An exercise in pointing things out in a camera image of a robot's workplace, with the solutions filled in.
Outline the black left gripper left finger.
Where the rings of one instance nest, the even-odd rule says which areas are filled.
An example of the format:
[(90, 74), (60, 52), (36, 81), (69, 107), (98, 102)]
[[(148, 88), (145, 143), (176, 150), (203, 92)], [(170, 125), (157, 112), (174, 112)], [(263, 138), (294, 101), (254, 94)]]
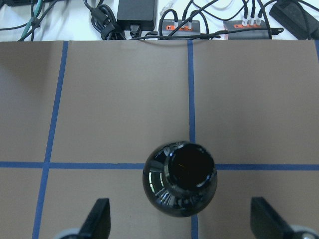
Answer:
[(80, 239), (108, 239), (110, 235), (110, 201), (108, 198), (97, 199), (78, 237)]

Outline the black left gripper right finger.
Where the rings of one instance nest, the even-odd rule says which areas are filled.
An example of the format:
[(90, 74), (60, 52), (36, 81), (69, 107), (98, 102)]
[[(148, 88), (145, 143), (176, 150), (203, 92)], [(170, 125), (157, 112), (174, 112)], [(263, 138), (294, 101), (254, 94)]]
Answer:
[(250, 228), (256, 239), (293, 237), (293, 229), (263, 197), (251, 199)]

